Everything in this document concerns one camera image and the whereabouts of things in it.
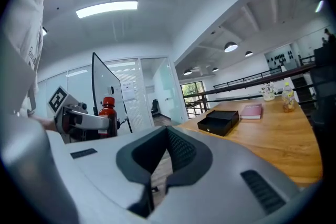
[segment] person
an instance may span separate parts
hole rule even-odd
[[[328,43],[329,44],[335,44],[336,43],[335,35],[330,33],[327,28],[324,30],[324,33],[327,34],[327,36],[328,36]]]
[[[328,42],[326,41],[324,37],[322,37],[322,46],[326,46],[326,45],[328,45]]]
[[[23,60],[37,72],[43,47],[43,1],[10,0],[4,11],[1,35],[10,43]],[[37,88],[37,77],[32,90],[28,92],[20,109],[21,116],[28,116],[40,122],[46,130],[57,131],[53,119],[43,119],[34,115],[33,101]]]

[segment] ceiling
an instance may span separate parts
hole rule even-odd
[[[213,29],[178,65],[179,79],[189,79],[212,74],[214,67],[225,68],[245,59],[245,52],[261,53],[277,44],[276,39],[267,44],[257,44],[262,35],[276,28],[284,27],[294,20],[315,16],[315,8],[320,0],[249,0],[238,6],[229,19]],[[226,53],[225,45],[233,41],[239,46]],[[184,76],[188,68],[207,68],[205,72],[194,71]]]
[[[138,0],[138,10],[102,13],[79,19],[76,11],[119,0],[45,0],[40,67],[80,50],[115,43],[169,40],[171,16],[180,0]]]

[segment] railing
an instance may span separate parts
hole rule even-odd
[[[229,82],[225,82],[225,83],[221,83],[221,84],[217,84],[214,85],[215,89],[219,89],[219,88],[223,88],[223,87],[229,87],[231,85],[235,85],[235,84],[241,84],[241,83],[245,83],[254,79],[258,79],[258,78],[263,78],[263,77],[267,77],[270,76],[272,74],[276,74],[276,73],[281,73],[281,67],[276,68],[276,69],[272,69],[272,70],[267,70],[261,73],[257,73],[251,76],[247,76],[241,79],[236,79],[236,80],[232,80]]]
[[[298,74],[303,74],[308,72],[311,68],[315,67],[315,64],[310,63],[298,68],[294,68],[285,72],[280,72],[280,73],[276,73],[276,74],[272,74],[270,76],[266,76],[266,77],[262,77],[260,79],[256,79],[250,82],[245,82],[245,83],[239,83],[239,84],[235,84],[235,85],[231,85],[231,86],[226,86],[223,88],[219,88],[219,89],[215,89],[215,90],[210,90],[210,91],[205,91],[205,92],[201,92],[201,93],[194,93],[194,94],[189,94],[189,95],[185,95],[183,96],[183,98],[190,98],[190,97],[201,97],[200,100],[197,101],[193,101],[193,102],[185,102],[185,105],[197,105],[197,104],[203,104],[203,108],[195,108],[193,107],[194,111],[197,109],[201,109],[201,113],[203,113],[204,111],[207,111],[208,108],[206,106],[207,103],[212,103],[212,102],[225,102],[225,101],[237,101],[237,100],[244,100],[244,99],[252,99],[252,98],[259,98],[262,97],[262,95],[260,94],[256,94],[256,95],[249,95],[249,96],[245,96],[245,97],[238,97],[238,98],[223,98],[223,99],[216,99],[216,100],[211,100],[211,101],[207,101],[206,95],[209,94],[214,94],[214,93],[221,93],[221,92],[227,92],[227,91],[232,91],[232,90],[238,90],[238,89],[242,89],[242,88],[248,88],[248,87],[252,87],[252,86],[256,86],[256,85],[260,85],[260,84],[264,84],[264,83],[269,83],[271,81],[277,81],[277,80],[282,80],[288,77],[292,77]],[[306,85],[306,86],[301,86],[301,87],[296,87],[293,90],[298,91],[304,88],[310,88],[313,87],[314,85]],[[315,99],[312,100],[308,100],[308,101],[302,101],[299,102],[299,104],[307,104],[307,103],[314,103],[316,102]]]
[[[308,65],[310,63],[315,63],[315,56],[308,56],[308,57],[303,57],[301,58],[301,55],[299,55],[299,61],[300,61],[300,65]]]

